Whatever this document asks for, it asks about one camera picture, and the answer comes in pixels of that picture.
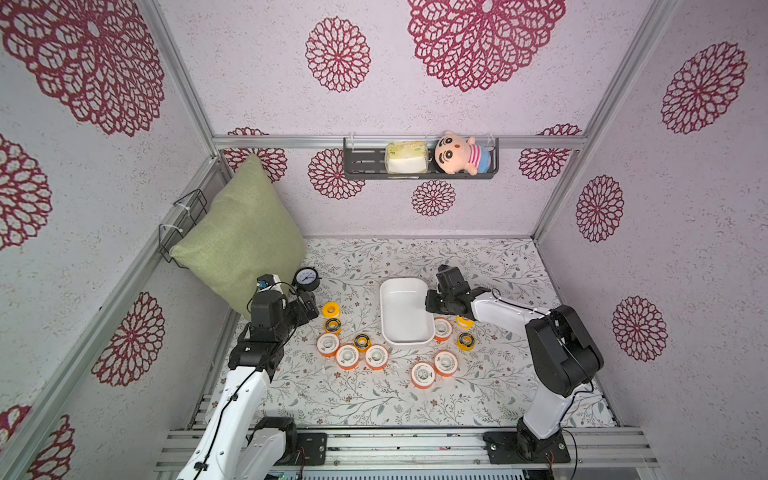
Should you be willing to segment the white plastic storage box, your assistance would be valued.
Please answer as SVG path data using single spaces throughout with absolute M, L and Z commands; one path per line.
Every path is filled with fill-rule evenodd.
M 381 329 L 387 343 L 416 347 L 433 340 L 434 318 L 425 307 L 427 293 L 427 283 L 418 278 L 391 278 L 381 284 Z

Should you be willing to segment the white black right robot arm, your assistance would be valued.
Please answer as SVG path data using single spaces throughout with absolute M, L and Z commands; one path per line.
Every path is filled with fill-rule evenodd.
M 540 311 L 505 299 L 496 289 L 472 288 L 461 271 L 442 265 L 438 287 L 427 292 L 430 313 L 489 323 L 525 337 L 538 380 L 530 408 L 518 421 L 514 445 L 519 454 L 535 454 L 562 442 L 561 422 L 579 388 L 590 385 L 604 366 L 603 355 L 570 306 Z

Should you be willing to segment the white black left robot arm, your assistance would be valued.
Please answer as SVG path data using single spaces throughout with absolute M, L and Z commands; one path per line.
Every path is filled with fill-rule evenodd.
M 249 308 L 251 321 L 230 353 L 220 402 L 179 479 L 270 479 L 276 465 L 302 468 L 309 460 L 311 449 L 301 445 L 293 418 L 250 423 L 293 333 L 319 316 L 315 296 L 300 292 L 289 300 L 273 287 L 256 292 Z

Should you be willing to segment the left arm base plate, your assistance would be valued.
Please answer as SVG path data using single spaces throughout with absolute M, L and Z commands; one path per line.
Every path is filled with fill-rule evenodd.
M 326 433 L 287 434 L 286 449 L 275 466 L 323 466 L 328 451 L 327 441 Z

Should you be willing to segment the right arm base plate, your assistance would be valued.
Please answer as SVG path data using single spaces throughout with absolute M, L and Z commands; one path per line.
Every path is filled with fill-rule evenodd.
M 527 430 L 487 431 L 482 440 L 491 464 L 568 464 L 571 455 L 561 430 L 538 439 Z

